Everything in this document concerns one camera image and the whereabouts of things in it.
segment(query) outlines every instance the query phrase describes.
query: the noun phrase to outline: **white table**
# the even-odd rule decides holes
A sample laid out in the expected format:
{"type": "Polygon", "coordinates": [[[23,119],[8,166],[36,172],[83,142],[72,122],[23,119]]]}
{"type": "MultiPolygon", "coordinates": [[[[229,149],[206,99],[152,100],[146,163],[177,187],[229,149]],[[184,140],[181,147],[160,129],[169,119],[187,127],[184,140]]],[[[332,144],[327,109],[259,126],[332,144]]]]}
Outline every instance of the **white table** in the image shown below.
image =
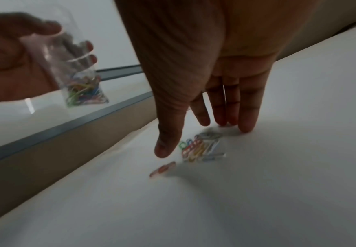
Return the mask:
{"type": "Polygon", "coordinates": [[[2,217],[0,247],[356,246],[356,29],[276,63],[253,133],[218,130],[226,159],[149,179],[180,157],[150,123],[2,217]]]}

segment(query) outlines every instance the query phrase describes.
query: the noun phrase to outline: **hand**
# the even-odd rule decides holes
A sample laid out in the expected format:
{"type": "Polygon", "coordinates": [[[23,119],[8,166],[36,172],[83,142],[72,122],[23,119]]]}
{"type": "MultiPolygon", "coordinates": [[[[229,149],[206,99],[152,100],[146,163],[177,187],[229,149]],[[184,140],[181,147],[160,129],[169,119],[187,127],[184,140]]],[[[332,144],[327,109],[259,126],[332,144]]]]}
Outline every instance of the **hand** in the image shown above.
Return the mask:
{"type": "Polygon", "coordinates": [[[116,0],[154,92],[156,155],[167,157],[175,149],[189,105],[202,125],[210,123],[204,88],[217,123],[251,131],[277,54],[317,2],[116,0]]]}
{"type": "MultiPolygon", "coordinates": [[[[31,98],[58,89],[55,80],[32,59],[19,38],[33,33],[56,35],[60,31],[57,22],[44,22],[25,13],[0,14],[0,101],[31,98]]],[[[68,40],[67,35],[59,38],[68,40]]],[[[86,44],[92,51],[92,44],[86,44]]],[[[94,55],[91,60],[97,62],[94,55]]]]}

